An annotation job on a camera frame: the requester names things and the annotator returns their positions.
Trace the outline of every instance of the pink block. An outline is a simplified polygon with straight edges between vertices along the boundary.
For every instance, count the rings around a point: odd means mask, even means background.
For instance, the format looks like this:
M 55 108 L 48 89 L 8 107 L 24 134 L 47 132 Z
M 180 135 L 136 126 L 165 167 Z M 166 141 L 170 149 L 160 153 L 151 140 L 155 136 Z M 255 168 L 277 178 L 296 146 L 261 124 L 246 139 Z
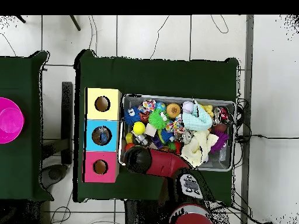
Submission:
M 97 174 L 93 170 L 93 164 L 97 160 L 107 163 L 108 169 L 105 174 Z M 114 183 L 118 173 L 117 152 L 86 151 L 85 174 L 83 174 L 85 182 Z

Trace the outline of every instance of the chair leg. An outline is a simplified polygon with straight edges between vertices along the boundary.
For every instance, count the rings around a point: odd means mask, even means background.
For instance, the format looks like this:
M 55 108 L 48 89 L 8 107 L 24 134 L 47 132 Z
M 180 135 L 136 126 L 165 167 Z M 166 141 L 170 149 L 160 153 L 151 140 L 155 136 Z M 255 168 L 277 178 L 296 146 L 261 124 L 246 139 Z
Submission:
M 72 19 L 72 22 L 75 24 L 76 28 L 78 29 L 78 31 L 80 31 L 81 28 L 80 28 L 78 22 L 76 21 L 75 16 L 71 16 L 71 15 L 70 15 L 70 17 L 71 17 L 71 19 Z
M 21 16 L 16 16 L 21 22 L 26 23 L 26 21 Z

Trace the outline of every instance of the yellow ball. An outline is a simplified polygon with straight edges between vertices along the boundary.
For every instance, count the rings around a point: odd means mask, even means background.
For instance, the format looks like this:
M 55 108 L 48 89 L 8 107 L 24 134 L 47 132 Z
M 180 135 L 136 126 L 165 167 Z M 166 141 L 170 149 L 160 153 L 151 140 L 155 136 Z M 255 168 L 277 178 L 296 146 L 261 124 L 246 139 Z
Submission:
M 145 132 L 145 125 L 142 122 L 135 122 L 133 126 L 133 131 L 136 135 L 141 135 Z

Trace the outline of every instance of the gray plastic bin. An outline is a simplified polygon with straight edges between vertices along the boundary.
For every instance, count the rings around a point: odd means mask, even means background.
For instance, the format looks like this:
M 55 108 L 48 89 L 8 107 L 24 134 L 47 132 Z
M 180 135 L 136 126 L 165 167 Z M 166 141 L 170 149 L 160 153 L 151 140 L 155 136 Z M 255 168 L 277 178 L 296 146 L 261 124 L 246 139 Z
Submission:
M 202 100 L 202 99 L 191 99 L 191 98 L 178 98 L 178 97 L 166 97 L 166 96 L 150 96 L 150 95 L 136 95 L 136 94 L 125 94 L 122 99 L 122 107 L 124 110 L 132 108 L 134 106 L 140 105 L 143 101 L 153 99 L 156 102 L 164 102 L 165 104 L 177 103 L 182 104 L 185 101 L 196 100 L 202 105 L 212 105 L 213 107 L 224 106 L 226 107 L 234 119 L 234 123 L 237 119 L 237 107 L 233 101 L 221 101 L 221 100 Z M 125 139 L 125 136 L 128 132 L 132 131 L 132 127 L 128 127 L 124 121 L 120 124 L 120 142 L 119 142 L 119 162 L 124 165 L 121 161 L 124 154 L 125 144 L 122 142 L 122 139 Z M 230 136 L 227 141 L 225 148 L 222 148 L 220 151 L 215 152 L 215 154 L 208 154 L 208 162 L 202 164 L 201 166 L 195 168 L 195 170 L 209 170 L 217 172 L 226 172 L 231 170 L 233 167 L 233 157 L 234 157 L 234 141 L 236 128 L 233 123 L 230 124 L 227 128 L 227 134 Z

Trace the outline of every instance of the yellow block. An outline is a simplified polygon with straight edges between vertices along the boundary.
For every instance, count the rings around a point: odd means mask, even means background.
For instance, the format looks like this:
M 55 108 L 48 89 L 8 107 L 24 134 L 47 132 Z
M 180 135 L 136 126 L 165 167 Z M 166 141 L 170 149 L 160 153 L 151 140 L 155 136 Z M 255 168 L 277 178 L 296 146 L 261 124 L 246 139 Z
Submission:
M 89 120 L 119 120 L 121 93 L 117 89 L 87 88 L 87 119 Z M 108 101 L 109 108 L 100 111 L 96 101 Z

